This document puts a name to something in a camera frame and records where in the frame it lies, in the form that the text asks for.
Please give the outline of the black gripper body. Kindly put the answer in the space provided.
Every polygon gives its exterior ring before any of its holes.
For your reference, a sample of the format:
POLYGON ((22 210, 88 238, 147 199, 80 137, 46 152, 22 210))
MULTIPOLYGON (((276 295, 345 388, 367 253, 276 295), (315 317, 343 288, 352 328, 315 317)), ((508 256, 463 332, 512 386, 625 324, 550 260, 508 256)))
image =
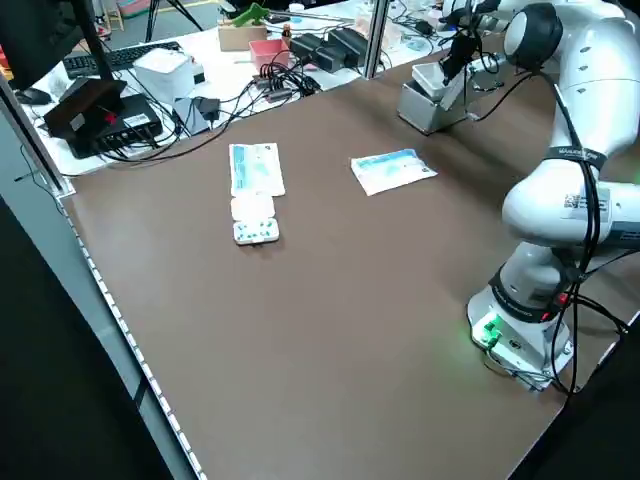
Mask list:
POLYGON ((465 66, 481 46, 481 35, 476 30, 460 30, 453 36, 448 62, 453 66, 465 66))

